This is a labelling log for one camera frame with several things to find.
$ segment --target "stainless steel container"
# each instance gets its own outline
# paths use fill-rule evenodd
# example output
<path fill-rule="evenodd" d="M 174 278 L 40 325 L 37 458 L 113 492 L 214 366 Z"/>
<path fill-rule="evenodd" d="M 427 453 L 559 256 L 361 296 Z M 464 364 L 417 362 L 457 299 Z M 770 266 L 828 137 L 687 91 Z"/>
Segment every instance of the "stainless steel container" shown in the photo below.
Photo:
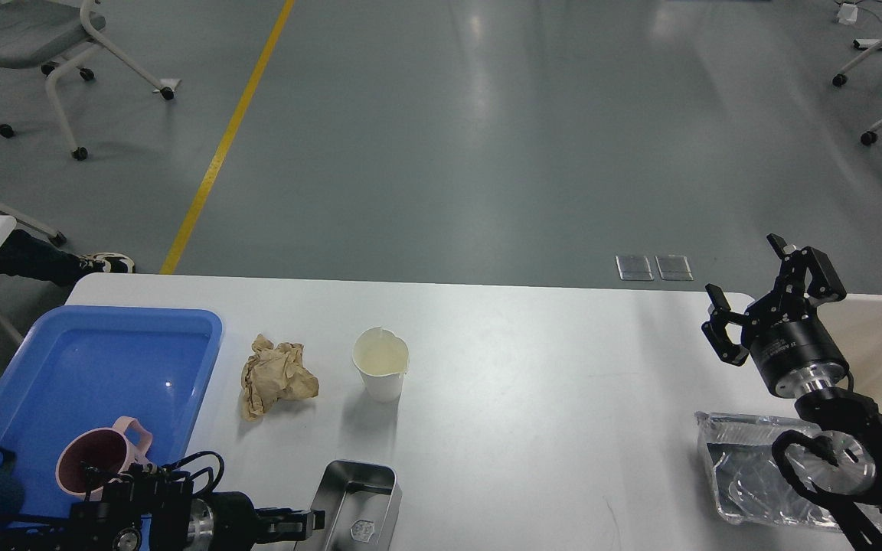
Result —
<path fill-rule="evenodd" d="M 296 551 L 386 551 L 400 512 L 400 485 L 392 468 L 333 461 L 318 484 L 312 509 L 325 510 L 325 529 Z"/>

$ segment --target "pink mug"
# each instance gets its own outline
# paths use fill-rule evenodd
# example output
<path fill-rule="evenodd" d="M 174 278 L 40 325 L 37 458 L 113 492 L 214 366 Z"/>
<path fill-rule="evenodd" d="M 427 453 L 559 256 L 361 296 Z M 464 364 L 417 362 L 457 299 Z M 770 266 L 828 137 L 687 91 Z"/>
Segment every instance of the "pink mug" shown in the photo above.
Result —
<path fill-rule="evenodd" d="M 127 437 L 129 429 L 140 436 L 137 444 Z M 145 430 L 138 419 L 120 416 L 111 428 L 104 426 L 88 430 L 64 448 L 57 461 L 57 485 L 62 491 L 79 498 L 89 491 L 91 501 L 96 501 L 101 498 L 101 490 L 107 479 L 92 481 L 92 487 L 88 487 L 87 473 L 84 473 L 81 462 L 105 473 L 122 473 L 132 463 L 151 464 L 145 457 L 151 445 L 152 433 Z"/>

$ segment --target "metal cylinder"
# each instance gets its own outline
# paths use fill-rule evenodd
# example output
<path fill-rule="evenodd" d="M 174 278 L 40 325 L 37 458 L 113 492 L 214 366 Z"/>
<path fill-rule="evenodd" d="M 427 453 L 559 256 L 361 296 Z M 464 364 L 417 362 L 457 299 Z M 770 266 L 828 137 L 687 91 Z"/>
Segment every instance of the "metal cylinder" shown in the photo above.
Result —
<path fill-rule="evenodd" d="M 750 356 L 767 390 L 781 398 L 835 385 L 848 372 L 846 358 L 817 318 L 767 328 L 750 343 Z"/>

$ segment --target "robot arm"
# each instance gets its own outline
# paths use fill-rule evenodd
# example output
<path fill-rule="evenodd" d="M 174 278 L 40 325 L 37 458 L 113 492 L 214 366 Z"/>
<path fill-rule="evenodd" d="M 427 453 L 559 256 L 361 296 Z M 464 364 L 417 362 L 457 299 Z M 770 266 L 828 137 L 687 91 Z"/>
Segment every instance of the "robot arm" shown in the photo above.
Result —
<path fill-rule="evenodd" d="M 816 439 L 784 432 L 773 444 L 775 463 L 799 495 L 829 509 L 857 551 L 882 550 L 882 534 L 855 505 L 882 507 L 882 415 L 871 398 L 853 392 L 850 366 L 816 316 L 816 307 L 842 300 L 846 289 L 822 251 L 774 234 L 769 241 L 781 260 L 771 292 L 740 314 L 720 287 L 707 285 L 710 320 L 703 332 L 724 362 L 739 366 L 753 357 L 767 390 L 794 398 L 799 416 L 822 428 Z M 729 324 L 741 328 L 740 343 L 727 334 Z M 836 387 L 846 377 L 850 388 Z M 795 473 L 787 455 L 792 446 L 808 451 L 802 466 L 813 488 Z"/>

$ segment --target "yellow floor line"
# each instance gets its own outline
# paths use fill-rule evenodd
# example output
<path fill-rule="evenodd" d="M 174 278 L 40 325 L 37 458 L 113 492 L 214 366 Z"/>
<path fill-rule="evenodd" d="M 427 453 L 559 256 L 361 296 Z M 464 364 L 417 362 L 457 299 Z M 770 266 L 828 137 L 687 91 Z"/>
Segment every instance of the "yellow floor line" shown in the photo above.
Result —
<path fill-rule="evenodd" d="M 277 43 L 277 39 L 281 36 L 285 21 L 288 21 L 288 15 L 291 13 L 291 7 L 294 7 L 294 4 L 295 0 L 285 0 L 284 7 L 281 9 L 281 15 L 274 22 L 274 28 L 270 32 L 263 50 L 260 52 L 258 63 L 254 66 L 254 73 L 251 73 L 250 80 L 247 81 L 247 86 L 244 87 L 244 93 L 241 95 L 240 101 L 237 102 L 234 115 L 230 117 L 227 131 L 224 132 L 224 137 L 220 139 L 217 153 L 214 154 L 213 161 L 210 161 L 210 167 L 207 168 L 206 174 L 203 175 L 203 184 L 200 184 L 198 191 L 196 191 L 196 196 L 193 197 L 193 202 L 189 205 L 186 218 L 182 220 L 182 226 L 179 227 L 178 233 L 175 234 L 175 240 L 172 241 L 172 247 L 168 249 L 168 255 L 165 256 L 160 273 L 175 272 L 175 266 L 179 263 L 182 251 L 185 251 L 186 244 L 189 242 L 189 236 L 193 233 L 193 227 L 196 227 L 199 215 L 203 212 L 203 206 L 206 206 L 206 200 L 210 196 L 213 184 L 217 182 L 217 174 L 220 174 L 220 168 L 224 166 L 224 161 L 227 160 L 227 153 L 230 152 L 230 146 L 234 143 L 234 136 L 237 135 L 237 130 L 240 129 L 244 115 L 247 114 L 247 108 L 251 104 L 252 98 L 254 98 L 254 92 L 256 92 L 258 83 L 260 83 L 263 70 L 267 67 L 270 54 L 274 52 L 274 44 Z"/>

